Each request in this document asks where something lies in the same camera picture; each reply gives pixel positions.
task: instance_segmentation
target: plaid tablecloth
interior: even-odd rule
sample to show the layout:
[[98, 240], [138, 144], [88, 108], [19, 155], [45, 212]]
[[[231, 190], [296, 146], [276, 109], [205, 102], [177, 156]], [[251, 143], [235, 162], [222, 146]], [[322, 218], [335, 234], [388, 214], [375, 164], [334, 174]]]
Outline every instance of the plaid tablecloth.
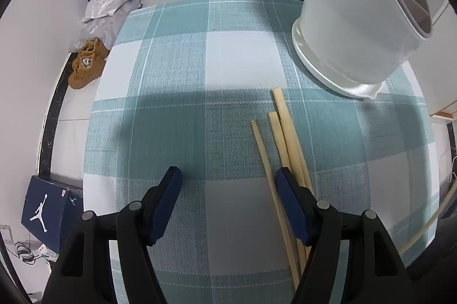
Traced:
[[[294, 50], [295, 0], [189, 0], [132, 12], [98, 86], [87, 134], [85, 209], [141, 199], [169, 166], [184, 183], [165, 236], [151, 250], [170, 304], [289, 303], [286, 252], [250, 120], [274, 170], [267, 113], [283, 89], [317, 198], [349, 213], [375, 210], [397, 247], [439, 203], [433, 133], [408, 63], [376, 101], [329, 91]], [[435, 227], [404, 256], [410, 264]], [[115, 244], [111, 263], [126, 303]], [[342, 244], [332, 302], [339, 303]]]

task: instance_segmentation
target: cable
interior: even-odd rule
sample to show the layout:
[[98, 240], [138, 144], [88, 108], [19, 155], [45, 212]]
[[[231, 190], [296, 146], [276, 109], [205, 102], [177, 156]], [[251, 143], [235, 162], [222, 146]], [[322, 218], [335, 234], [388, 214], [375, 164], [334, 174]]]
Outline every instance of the cable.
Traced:
[[32, 253], [30, 247], [27, 247], [22, 242], [16, 242], [14, 244], [14, 249], [16, 250], [16, 253], [12, 252], [8, 248], [6, 248], [6, 249], [10, 252], [10, 254], [12, 254], [16, 258], [22, 260], [24, 263], [26, 263], [28, 265], [34, 265], [35, 261], [42, 257], [42, 256], [35, 256]]
[[450, 183], [452, 181], [452, 174], [454, 174], [454, 176], [457, 178], [457, 175], [455, 172], [453, 172], [453, 168], [454, 168], [454, 161], [456, 160], [457, 156], [455, 156], [453, 159], [452, 159], [452, 164], [451, 164], [451, 175], [449, 175], [449, 179], [447, 180], [448, 183]]

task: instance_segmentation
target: white wall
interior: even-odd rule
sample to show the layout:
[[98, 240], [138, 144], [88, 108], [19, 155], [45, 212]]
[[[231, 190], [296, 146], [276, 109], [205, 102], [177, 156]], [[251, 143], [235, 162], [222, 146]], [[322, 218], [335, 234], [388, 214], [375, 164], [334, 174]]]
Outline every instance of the white wall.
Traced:
[[[0, 19], [0, 224], [11, 226], [15, 242], [29, 239], [21, 215], [30, 177], [37, 173], [43, 120], [86, 4], [12, 0]], [[14, 257], [12, 261], [26, 289], [44, 289], [49, 274], [45, 265], [27, 266]]]
[[457, 15], [449, 4], [433, 25], [430, 39], [410, 57], [430, 114], [457, 100]]

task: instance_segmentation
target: white plastic bag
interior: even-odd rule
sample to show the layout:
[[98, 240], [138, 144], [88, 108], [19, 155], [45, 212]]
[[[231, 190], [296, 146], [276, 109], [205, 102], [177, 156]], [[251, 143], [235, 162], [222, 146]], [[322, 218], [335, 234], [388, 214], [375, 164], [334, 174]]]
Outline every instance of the white plastic bag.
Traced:
[[113, 16], [108, 15], [87, 22], [79, 32], [79, 36], [70, 45], [69, 51], [81, 51], [86, 40], [93, 40], [94, 38], [99, 38], [104, 46], [111, 50], [127, 15], [139, 7], [140, 0], [130, 0], [118, 9]]
[[83, 22], [113, 16], [117, 9], [129, 0], [90, 0], [86, 6]]

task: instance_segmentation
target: tan suede shoe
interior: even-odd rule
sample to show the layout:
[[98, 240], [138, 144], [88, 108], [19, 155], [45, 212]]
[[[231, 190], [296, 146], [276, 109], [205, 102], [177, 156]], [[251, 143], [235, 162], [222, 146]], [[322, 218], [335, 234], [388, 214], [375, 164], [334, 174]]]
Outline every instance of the tan suede shoe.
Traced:
[[101, 76], [105, 64], [106, 61], [95, 53], [82, 55], [80, 52], [72, 63], [73, 73], [68, 77], [68, 85], [73, 89], [83, 88]]
[[95, 38], [95, 40], [87, 40], [81, 51], [94, 52], [99, 57], [102, 57], [102, 59], [105, 59], [110, 53], [110, 51], [104, 46], [103, 42], [101, 42], [98, 38]]
[[[108, 56], [110, 51], [104, 46], [104, 44], [101, 40], [99, 40], [98, 38], [95, 38], [95, 40], [87, 40], [85, 42], [82, 50], [78, 53], [78, 56], [86, 57], [93, 53], [95, 53], [102, 59], [106, 59], [106, 57]], [[76, 58], [71, 63], [73, 70], [76, 69], [77, 60], [78, 60], [78, 58]]]

